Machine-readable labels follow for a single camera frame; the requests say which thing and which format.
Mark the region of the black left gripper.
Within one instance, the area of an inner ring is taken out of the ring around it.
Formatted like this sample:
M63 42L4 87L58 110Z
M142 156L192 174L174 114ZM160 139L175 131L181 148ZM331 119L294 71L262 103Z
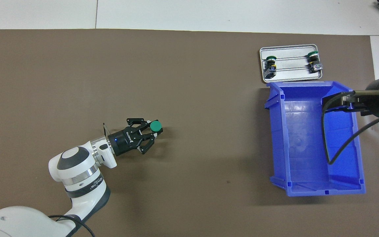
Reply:
M108 135L108 141L116 156L120 156L130 150L137 149L141 154L146 154L155 144L158 133L141 135L141 131L150 126L150 122L144 118L128 118L128 126L118 132Z

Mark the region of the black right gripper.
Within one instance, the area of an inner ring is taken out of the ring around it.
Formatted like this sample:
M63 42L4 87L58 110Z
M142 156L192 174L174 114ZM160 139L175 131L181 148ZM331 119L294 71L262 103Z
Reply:
M379 90L379 79L370 83L366 90ZM341 110L346 113L360 113L362 117L379 117L379 95L366 96L364 103L351 100L354 92L339 92L322 98L322 110Z

